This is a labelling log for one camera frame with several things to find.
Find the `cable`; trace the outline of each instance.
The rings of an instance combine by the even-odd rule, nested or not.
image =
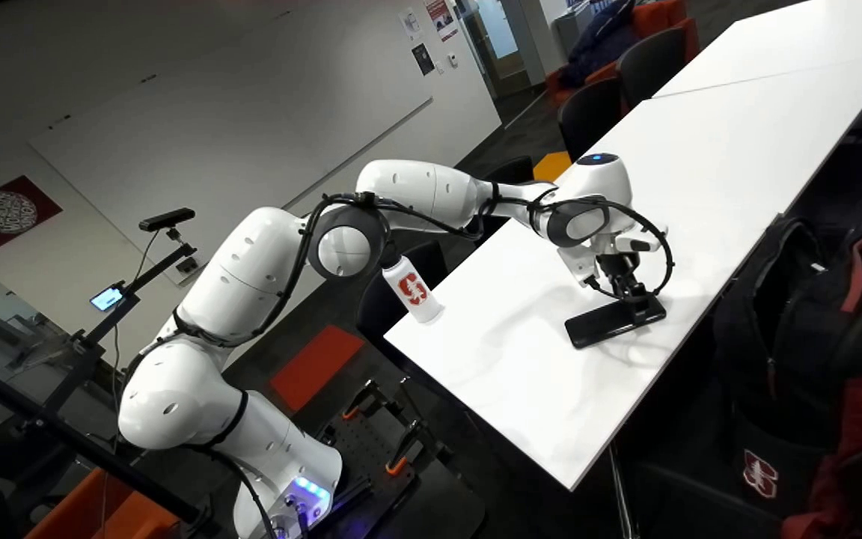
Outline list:
[[[111,349],[114,349],[114,363],[111,363],[111,375],[108,375],[108,391],[111,391],[114,406],[119,406],[119,396],[122,396],[122,387],[117,384],[117,370],[122,363],[119,327],[111,327]]]
[[[523,199],[523,207],[527,207],[527,222],[529,222],[529,231],[535,231],[538,234],[538,222],[535,222],[535,210],[541,210],[541,199],[547,198],[547,194],[553,194],[556,188],[547,188],[547,192],[541,192],[535,199]]]
[[[224,463],[224,466],[246,485],[246,490],[252,493],[252,499],[254,499],[254,506],[258,506],[264,533],[266,533],[270,539],[275,539],[275,535],[278,535],[278,533],[275,533],[275,524],[273,524],[270,512],[264,508],[264,503],[261,503],[261,497],[258,497],[248,472],[246,472],[240,463],[233,463],[227,454],[216,453],[216,448],[207,448],[207,445],[191,445],[191,448],[200,453],[200,454],[209,454],[209,459],[219,460],[219,463]]]
[[[111,472],[101,472],[101,503],[98,503],[101,539],[108,539],[108,529],[104,529],[104,520],[108,520],[108,488],[111,488]]]
[[[349,198],[349,194],[324,194],[324,199],[312,210],[312,216],[309,216],[309,222],[304,222],[304,226],[303,226],[303,243],[298,243],[298,250],[297,250],[297,258],[292,258],[290,274],[287,274],[287,282],[284,282],[284,286],[282,286],[282,294],[278,294],[278,303],[275,303],[273,312],[264,318],[264,322],[261,322],[258,330],[252,330],[246,339],[237,339],[237,340],[221,339],[221,336],[216,336],[216,331],[209,331],[209,330],[203,330],[203,327],[194,327],[194,322],[183,321],[183,318],[173,312],[171,318],[173,318],[176,331],[203,339],[207,343],[216,343],[216,346],[240,346],[240,343],[258,339],[261,331],[266,331],[266,330],[273,327],[273,321],[282,315],[282,309],[287,306],[287,298],[290,298],[290,294],[292,294],[292,286],[297,286],[297,282],[298,282],[298,274],[303,274],[304,258],[309,258],[309,250],[312,250],[312,234],[315,234],[315,226],[316,226],[321,213],[324,213],[325,207],[331,207],[331,204],[354,204],[354,199],[355,199],[355,198]]]
[[[427,222],[427,223],[433,223],[433,226],[441,226],[441,231],[447,231],[447,234],[466,237],[466,231],[451,226],[451,223],[447,223],[447,222],[436,222],[436,219],[430,219],[430,216],[424,216],[424,213],[418,213],[418,210],[414,210],[414,207],[403,207],[403,204],[399,204],[399,199],[384,199],[384,198],[379,198],[379,199],[378,199],[378,210],[403,213],[403,216],[421,219],[421,222]]]
[[[653,286],[653,291],[646,291],[643,297],[659,297],[665,286],[668,286],[668,282],[670,282],[670,274],[673,274],[673,250],[670,250],[670,243],[668,243],[668,234],[662,234],[662,226],[659,223],[653,223],[646,216],[640,216],[640,213],[634,213],[632,207],[622,207],[622,204],[614,204],[614,199],[607,199],[607,198],[601,198],[607,207],[614,207],[614,210],[620,210],[620,213],[625,213],[629,219],[634,219],[649,237],[655,237],[659,243],[662,243],[662,250],[665,250],[665,277]]]
[[[146,258],[149,258],[149,250],[153,250],[156,237],[158,237],[158,231],[156,231],[156,234],[149,237],[149,243],[144,244],[132,282],[140,274],[140,268],[144,268],[144,264],[146,264]]]

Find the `black device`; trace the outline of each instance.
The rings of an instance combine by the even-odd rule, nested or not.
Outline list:
[[[565,321],[575,346],[607,340],[620,331],[662,321],[668,312],[659,298],[646,297],[640,306],[611,303]]]
[[[138,222],[138,231],[162,231],[162,226],[173,226],[173,223],[189,222],[189,219],[194,219],[194,210],[180,207],[180,210],[158,213],[158,216]]]

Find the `chair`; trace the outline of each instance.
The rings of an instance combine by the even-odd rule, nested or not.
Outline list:
[[[529,170],[533,170],[533,158],[523,156],[523,158],[502,161],[499,168],[492,168],[483,176],[495,183],[529,183],[533,180]]]
[[[559,110],[556,129],[572,161],[578,161],[622,116],[620,78],[581,87]]]
[[[28,539],[171,539],[176,535],[176,526],[176,515],[95,466],[28,533]]]
[[[421,271],[427,286],[436,286],[447,277],[447,261],[441,250],[441,243],[424,243],[418,249],[406,250],[411,264]],[[391,294],[391,286],[384,282],[384,274],[375,274],[366,303],[355,315],[355,330],[399,367],[403,376],[399,381],[399,399],[411,406],[415,418],[421,418],[418,403],[406,391],[411,381],[418,381],[433,396],[447,396],[421,367],[415,367],[396,343],[390,343],[384,336],[406,315],[402,298]]]
[[[689,6],[683,0],[649,0],[649,2],[640,2],[632,8],[632,26],[640,39],[662,33],[668,26],[683,26],[683,20],[689,20]],[[689,56],[694,56],[700,48],[698,45],[698,26],[691,24],[691,26],[685,26],[685,33],[689,33]],[[611,74],[617,74],[614,63],[587,74],[583,84],[593,84],[593,80],[611,78]],[[563,105],[575,93],[575,87],[569,87],[563,80],[563,69],[547,74],[545,90],[547,90],[547,98],[553,105]]]
[[[685,29],[670,26],[640,39],[617,60],[622,101],[653,98],[685,66]]]
[[[620,78],[595,78],[583,84],[559,110],[556,129],[565,149],[545,153],[533,168],[535,180],[556,180],[572,161],[578,161],[601,135],[607,135],[622,116]]]
[[[73,460],[76,453],[47,429],[22,415],[5,415],[0,423],[0,478],[11,482],[5,503],[22,526],[34,520],[37,508],[55,503],[55,488]]]

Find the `black chair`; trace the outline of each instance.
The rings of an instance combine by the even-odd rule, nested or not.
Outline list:
[[[620,123],[622,116],[620,93],[622,90],[617,78],[601,78],[595,84],[581,87],[556,110],[556,129],[572,161],[578,161],[601,135],[607,135]]]
[[[46,426],[22,415],[0,423],[0,478],[11,482],[5,497],[14,524],[28,526],[34,512],[55,506],[55,488],[76,463],[76,448],[55,438]]]
[[[620,60],[620,87],[622,101],[634,107],[643,98],[653,98],[689,60],[685,29],[670,26],[634,42]]]
[[[441,250],[441,243],[424,243],[418,249],[406,250],[411,264],[421,271],[421,277],[436,286],[447,277],[447,261]],[[396,291],[384,282],[384,274],[375,274],[369,291],[366,291],[366,303],[355,315],[355,330],[403,375],[418,375],[414,367],[414,363],[391,346],[384,331],[390,331],[402,318],[403,318],[403,306],[396,297]]]
[[[533,183],[533,158],[512,158],[499,168],[492,168],[483,174],[483,180],[495,180],[495,183]]]

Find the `small bottle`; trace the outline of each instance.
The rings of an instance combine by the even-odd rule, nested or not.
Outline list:
[[[384,282],[396,291],[396,297],[406,306],[406,312],[415,321],[430,321],[441,312],[441,303],[433,298],[427,282],[421,271],[399,253],[396,261],[384,264],[379,268]]]

